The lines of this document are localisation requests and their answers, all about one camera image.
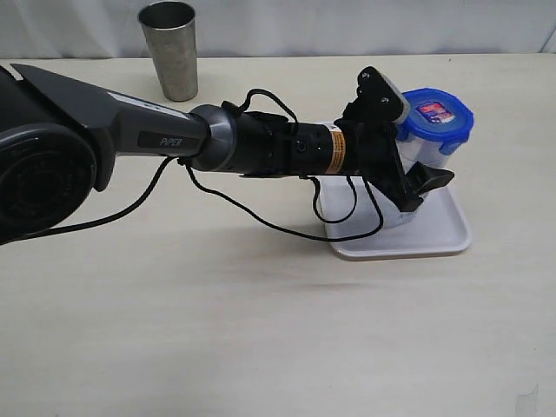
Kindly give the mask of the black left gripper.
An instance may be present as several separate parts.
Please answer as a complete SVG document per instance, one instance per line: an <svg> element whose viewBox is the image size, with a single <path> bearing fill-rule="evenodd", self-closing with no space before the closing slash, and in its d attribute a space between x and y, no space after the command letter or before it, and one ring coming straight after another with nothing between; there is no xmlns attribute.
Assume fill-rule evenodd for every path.
<svg viewBox="0 0 556 417"><path fill-rule="evenodd" d="M455 174L416 162L405 174L394 124L405 119L404 104L379 102L376 107L350 102L334 124L346 139L347 151L340 173L360 176L378 189L401 213L423 203L418 195L446 187Z"/></svg>

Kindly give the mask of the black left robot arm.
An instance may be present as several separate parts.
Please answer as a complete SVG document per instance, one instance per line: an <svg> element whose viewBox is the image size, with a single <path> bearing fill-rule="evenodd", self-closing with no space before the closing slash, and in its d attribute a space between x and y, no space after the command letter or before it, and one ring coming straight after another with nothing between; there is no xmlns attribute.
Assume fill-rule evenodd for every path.
<svg viewBox="0 0 556 417"><path fill-rule="evenodd" d="M53 234L92 191L108 185L119 156L160 156L188 169L280 178L359 176L400 211L422 203L425 170L404 169L397 126L402 94L372 67L333 124L300 122L241 104L164 107L27 64L1 71L1 241Z"/></svg>

